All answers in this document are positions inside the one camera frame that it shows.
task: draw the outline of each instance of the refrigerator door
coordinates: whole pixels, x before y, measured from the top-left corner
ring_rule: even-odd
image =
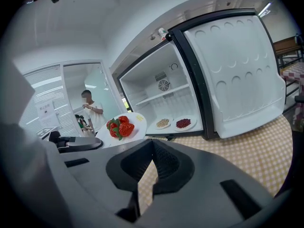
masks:
[[[146,118],[147,135],[204,134],[206,123],[201,118],[196,92],[173,41],[163,41],[152,48],[118,79],[132,111]],[[196,121],[188,128],[187,123],[180,124],[185,129],[177,131],[174,119],[189,119],[189,116]]]
[[[207,83],[221,138],[248,132],[282,114],[285,82],[278,74],[272,41],[254,10],[215,12],[183,26],[179,31]]]

